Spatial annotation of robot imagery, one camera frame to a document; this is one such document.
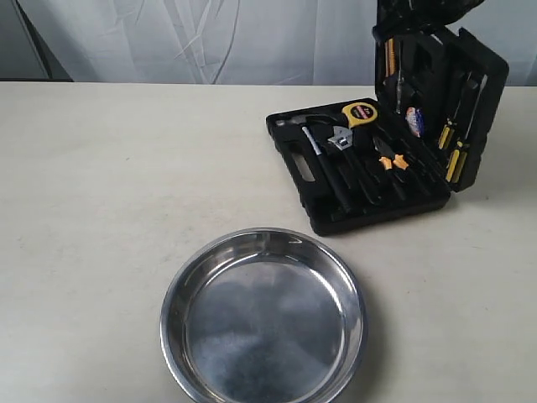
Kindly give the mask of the black plastic tool case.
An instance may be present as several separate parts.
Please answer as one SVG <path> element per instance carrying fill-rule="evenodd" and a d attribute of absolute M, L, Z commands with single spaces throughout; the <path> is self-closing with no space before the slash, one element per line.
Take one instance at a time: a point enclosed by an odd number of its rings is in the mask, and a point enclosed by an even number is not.
<path fill-rule="evenodd" d="M 380 1 L 375 40 L 375 73 L 372 98 L 333 103 L 301 110 L 275 113 L 266 119 L 268 133 L 284 160 L 299 193 L 300 202 L 313 231 L 321 236 L 345 233 L 360 227 L 442 208 L 455 192 L 472 186 L 482 162 L 487 137 L 498 110 L 508 78 L 508 63 L 466 29 L 451 31 L 451 25 L 477 6 L 474 1 Z M 384 43 L 395 39 L 397 71 L 385 77 Z M 403 42 L 402 110 L 396 108 L 398 47 Z M 456 182 L 446 180 L 451 151 L 438 148 L 446 115 L 445 105 L 451 76 L 456 68 L 483 76 L 482 88 L 462 149 Z M 373 205 L 364 196 L 357 176 L 341 151 L 328 142 L 334 126 L 347 126 L 341 110 L 354 102 L 368 102 L 378 110 L 378 118 L 350 128 L 353 148 L 381 196 Z M 425 133 L 415 137 L 405 120 L 408 107 L 420 108 Z M 353 211 L 345 213 L 336 199 L 309 140 L 298 125 L 278 127 L 275 122 L 303 113 L 323 113 L 334 123 L 309 123 L 315 140 L 331 162 L 338 180 L 352 199 Z M 407 199 L 401 201 L 373 145 L 373 136 L 386 142 L 409 164 L 395 175 Z"/>

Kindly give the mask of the silver adjustable wrench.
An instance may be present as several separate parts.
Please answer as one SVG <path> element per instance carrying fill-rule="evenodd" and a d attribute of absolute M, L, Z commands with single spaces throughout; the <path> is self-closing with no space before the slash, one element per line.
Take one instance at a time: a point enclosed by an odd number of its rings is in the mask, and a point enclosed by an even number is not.
<path fill-rule="evenodd" d="M 364 166 L 358 159 L 353 148 L 353 131 L 342 126 L 334 126 L 332 128 L 333 135 L 328 139 L 328 142 L 343 153 L 348 164 L 354 170 L 357 181 L 362 188 L 364 196 L 373 205 L 379 205 L 381 196 L 378 193 L 377 187 L 373 184 Z"/>

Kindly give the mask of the round stainless steel tray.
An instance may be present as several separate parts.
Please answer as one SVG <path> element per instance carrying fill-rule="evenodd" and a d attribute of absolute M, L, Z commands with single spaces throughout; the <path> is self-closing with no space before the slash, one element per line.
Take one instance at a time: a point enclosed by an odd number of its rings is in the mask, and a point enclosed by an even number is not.
<path fill-rule="evenodd" d="M 365 351 L 368 317 L 346 262 L 303 233 L 215 239 L 165 293 L 160 347 L 195 402 L 332 402 Z"/>

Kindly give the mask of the yellow black tape measure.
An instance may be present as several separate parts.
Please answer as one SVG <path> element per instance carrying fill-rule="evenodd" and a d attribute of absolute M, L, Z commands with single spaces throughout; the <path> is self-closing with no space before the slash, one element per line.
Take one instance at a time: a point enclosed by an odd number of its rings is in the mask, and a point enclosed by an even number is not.
<path fill-rule="evenodd" d="M 377 108 L 368 102 L 348 104 L 341 110 L 341 113 L 347 119 L 349 128 L 373 123 L 378 118 Z"/>

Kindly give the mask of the white wrinkled backdrop cloth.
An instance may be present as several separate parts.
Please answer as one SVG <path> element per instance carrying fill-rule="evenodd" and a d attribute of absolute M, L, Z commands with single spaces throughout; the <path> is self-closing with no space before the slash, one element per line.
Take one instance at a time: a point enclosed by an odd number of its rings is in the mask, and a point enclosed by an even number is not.
<path fill-rule="evenodd" d="M 373 1 L 4 1 L 4 80 L 373 83 Z"/>

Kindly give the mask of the electrical tape roll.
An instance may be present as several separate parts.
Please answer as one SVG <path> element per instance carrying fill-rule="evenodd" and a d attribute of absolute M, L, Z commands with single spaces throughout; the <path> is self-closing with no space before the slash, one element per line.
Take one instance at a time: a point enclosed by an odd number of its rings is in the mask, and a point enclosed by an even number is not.
<path fill-rule="evenodd" d="M 425 121 L 420 108 L 408 107 L 405 114 L 405 120 L 409 126 L 410 132 L 417 138 L 421 138 L 425 133 Z"/>

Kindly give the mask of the voltage tester pen screwdriver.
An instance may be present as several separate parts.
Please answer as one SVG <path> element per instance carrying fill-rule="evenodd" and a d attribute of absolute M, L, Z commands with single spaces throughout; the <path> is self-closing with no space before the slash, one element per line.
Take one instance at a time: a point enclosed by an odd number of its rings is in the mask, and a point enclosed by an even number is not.
<path fill-rule="evenodd" d="M 396 108 L 395 112 L 400 115 L 402 110 L 402 96 L 403 96 L 403 85 L 404 85 L 404 77 L 403 77 L 403 42 L 399 41 L 399 47 L 398 47 L 398 76 L 397 76 L 397 84 L 396 84 Z"/>

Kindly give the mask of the yellow black screwdriver lower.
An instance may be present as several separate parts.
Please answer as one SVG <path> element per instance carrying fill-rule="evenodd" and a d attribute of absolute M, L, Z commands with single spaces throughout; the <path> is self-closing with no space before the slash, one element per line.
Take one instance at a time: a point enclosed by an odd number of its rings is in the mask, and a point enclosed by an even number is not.
<path fill-rule="evenodd" d="M 461 100 L 454 117 L 453 134 L 450 136 L 448 143 L 448 149 L 451 151 L 446 170 L 446 180 L 448 182 L 456 182 L 457 168 L 462 159 L 462 149 L 467 140 L 477 100 L 481 92 L 482 81 L 483 76 L 472 73 L 462 88 Z"/>

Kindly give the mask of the yellow black screwdriver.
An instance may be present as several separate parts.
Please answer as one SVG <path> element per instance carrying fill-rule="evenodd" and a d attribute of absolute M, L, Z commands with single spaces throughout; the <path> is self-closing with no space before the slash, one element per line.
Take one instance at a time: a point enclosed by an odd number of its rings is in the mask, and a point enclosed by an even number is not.
<path fill-rule="evenodd" d="M 451 136 L 451 129 L 455 125 L 455 117 L 460 104 L 462 89 L 468 78 L 469 73 L 459 68 L 456 68 L 451 76 L 450 88 L 445 105 L 446 120 L 438 139 L 439 149 L 445 149 L 447 146 L 448 139 Z"/>
<path fill-rule="evenodd" d="M 467 140 L 477 100 L 481 92 L 482 81 L 483 76 L 472 73 L 462 88 L 461 100 L 454 117 L 453 134 L 450 136 L 448 143 L 448 149 L 451 151 L 446 170 L 446 180 L 448 182 L 456 182 L 457 168 L 462 159 L 462 149 Z"/>

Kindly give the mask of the yellow black screwdriver upper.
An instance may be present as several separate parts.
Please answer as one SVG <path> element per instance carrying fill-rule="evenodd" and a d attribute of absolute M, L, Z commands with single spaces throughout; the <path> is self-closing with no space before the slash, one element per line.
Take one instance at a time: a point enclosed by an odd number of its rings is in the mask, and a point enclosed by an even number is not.
<path fill-rule="evenodd" d="M 462 89 L 468 78 L 469 73 L 459 68 L 456 68 L 451 76 L 450 88 L 445 105 L 446 120 L 438 139 L 439 149 L 445 149 L 447 146 L 448 139 L 451 136 L 451 129 L 455 125 L 455 117 L 460 104 Z"/>

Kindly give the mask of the yellow utility knife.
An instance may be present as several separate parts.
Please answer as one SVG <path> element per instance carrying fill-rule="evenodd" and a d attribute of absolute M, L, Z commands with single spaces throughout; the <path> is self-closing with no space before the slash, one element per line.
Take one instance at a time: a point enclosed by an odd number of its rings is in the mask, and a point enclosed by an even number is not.
<path fill-rule="evenodd" d="M 395 49 L 395 39 L 390 38 L 384 43 L 385 54 L 385 77 L 388 78 L 397 71 L 397 55 Z"/>

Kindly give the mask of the yellow handled pliers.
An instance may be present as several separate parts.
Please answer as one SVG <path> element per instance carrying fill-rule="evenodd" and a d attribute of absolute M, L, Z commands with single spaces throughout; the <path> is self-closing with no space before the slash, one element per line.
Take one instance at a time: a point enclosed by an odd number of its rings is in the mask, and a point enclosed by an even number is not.
<path fill-rule="evenodd" d="M 377 136 L 373 136 L 373 145 L 379 153 L 379 162 L 384 168 L 384 171 L 390 179 L 393 189 L 401 201 L 405 201 L 407 196 L 399 184 L 399 180 L 395 175 L 395 170 L 400 168 L 406 170 L 409 164 L 405 161 L 403 155 L 396 154 L 390 146 Z"/>

